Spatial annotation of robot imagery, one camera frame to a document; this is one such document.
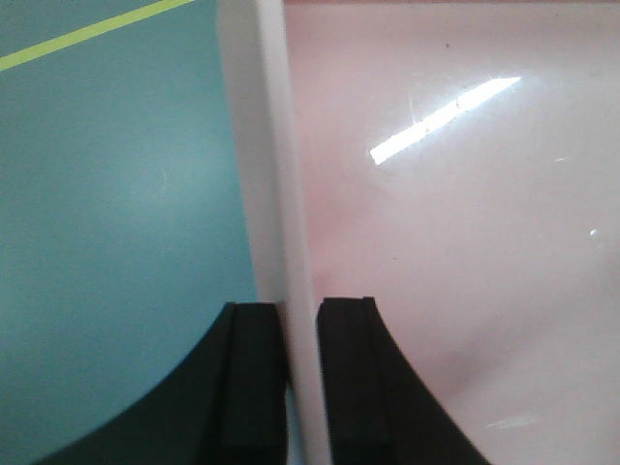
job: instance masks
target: teal surface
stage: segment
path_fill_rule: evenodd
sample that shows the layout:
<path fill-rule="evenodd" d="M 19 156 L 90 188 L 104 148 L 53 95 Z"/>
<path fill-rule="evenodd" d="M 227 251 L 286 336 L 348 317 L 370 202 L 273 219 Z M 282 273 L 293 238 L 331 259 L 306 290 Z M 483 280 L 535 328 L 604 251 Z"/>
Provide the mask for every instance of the teal surface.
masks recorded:
<path fill-rule="evenodd" d="M 148 3 L 0 0 L 0 55 Z M 99 426 L 256 299 L 215 16 L 0 73 L 0 464 Z"/>

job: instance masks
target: black curved edge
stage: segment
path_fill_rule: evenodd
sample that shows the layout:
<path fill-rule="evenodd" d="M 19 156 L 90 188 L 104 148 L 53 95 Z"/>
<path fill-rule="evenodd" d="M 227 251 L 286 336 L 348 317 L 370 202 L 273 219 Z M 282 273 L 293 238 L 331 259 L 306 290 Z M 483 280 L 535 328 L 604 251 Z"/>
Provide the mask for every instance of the black curved edge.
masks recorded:
<path fill-rule="evenodd" d="M 36 465 L 284 465 L 287 379 L 275 306 L 228 303 L 162 383 Z"/>
<path fill-rule="evenodd" d="M 334 465 L 489 465 L 400 352 L 375 299 L 317 317 Z"/>

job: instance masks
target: glossy surface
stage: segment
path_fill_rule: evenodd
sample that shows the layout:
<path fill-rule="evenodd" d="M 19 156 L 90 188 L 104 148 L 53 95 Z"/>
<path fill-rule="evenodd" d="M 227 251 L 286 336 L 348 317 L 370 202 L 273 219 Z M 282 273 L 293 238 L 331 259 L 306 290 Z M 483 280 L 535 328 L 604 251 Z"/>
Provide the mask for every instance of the glossy surface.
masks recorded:
<path fill-rule="evenodd" d="M 291 5 L 317 301 L 374 295 L 496 465 L 620 456 L 620 6 Z M 521 80 L 377 166 L 468 89 Z"/>

